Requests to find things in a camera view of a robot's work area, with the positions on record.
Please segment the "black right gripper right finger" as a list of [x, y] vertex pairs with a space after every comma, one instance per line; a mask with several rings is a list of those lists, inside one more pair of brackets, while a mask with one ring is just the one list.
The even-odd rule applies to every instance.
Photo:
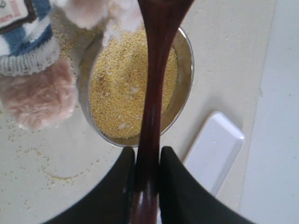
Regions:
[[163, 147], [159, 164], [159, 207], [163, 224], [249, 224], [206, 191], [187, 171], [171, 147]]

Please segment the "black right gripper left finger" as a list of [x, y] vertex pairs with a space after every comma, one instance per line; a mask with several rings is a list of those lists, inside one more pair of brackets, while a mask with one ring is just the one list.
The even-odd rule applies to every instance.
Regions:
[[128, 224], [135, 176], [135, 152], [124, 147], [106, 176], [86, 196], [47, 224]]

